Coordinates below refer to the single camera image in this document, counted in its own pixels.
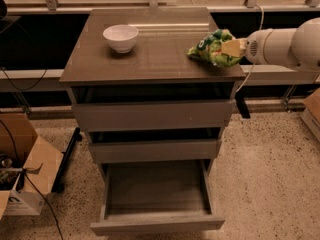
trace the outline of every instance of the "green plastic bag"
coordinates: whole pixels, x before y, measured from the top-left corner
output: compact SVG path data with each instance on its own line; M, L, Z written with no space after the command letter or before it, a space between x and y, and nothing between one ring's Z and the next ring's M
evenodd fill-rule
M238 64L242 57L234 57L221 52L221 43L235 37L227 29L218 29L190 48L187 55L191 59L204 60L217 67L231 67Z

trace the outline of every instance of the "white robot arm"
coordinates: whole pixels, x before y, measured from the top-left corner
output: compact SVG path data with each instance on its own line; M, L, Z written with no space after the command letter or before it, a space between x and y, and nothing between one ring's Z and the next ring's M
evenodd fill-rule
M245 56L254 64L320 73L320 18L306 21L298 28L252 33L247 38Z

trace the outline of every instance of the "open cardboard box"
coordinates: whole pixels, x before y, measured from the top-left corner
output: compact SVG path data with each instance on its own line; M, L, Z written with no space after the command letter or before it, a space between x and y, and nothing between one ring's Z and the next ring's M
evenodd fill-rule
M320 141L320 88L303 102L306 105L306 109L303 111L301 118Z
M39 173L28 177L38 190L46 196L51 192L63 154L37 135L24 114L0 114L16 144L19 161L26 169L42 167ZM5 127L0 124L0 153L16 159L13 142ZM11 190L0 190L0 219L3 215L39 215L45 203L41 195L25 178L21 191L16 190L20 176Z

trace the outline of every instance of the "white bowl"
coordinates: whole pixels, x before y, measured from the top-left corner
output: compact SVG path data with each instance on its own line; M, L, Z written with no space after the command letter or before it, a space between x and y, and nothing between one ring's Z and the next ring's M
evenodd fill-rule
M127 53L138 39L139 30L130 25L114 25L103 31L109 46L118 53Z

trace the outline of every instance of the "concrete floor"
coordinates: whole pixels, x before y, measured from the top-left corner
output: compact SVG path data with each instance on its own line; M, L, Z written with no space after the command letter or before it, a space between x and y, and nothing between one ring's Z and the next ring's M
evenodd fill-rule
M319 239L320 143L300 114L252 113L251 119L233 114L209 177L216 213L226 219L218 231L96 237L90 223L98 221L104 186L84 138L71 156L65 191L48 195L64 239ZM77 126L73 119L32 120L32 124L62 151ZM4 217L0 236L59 239L48 205L39 216Z

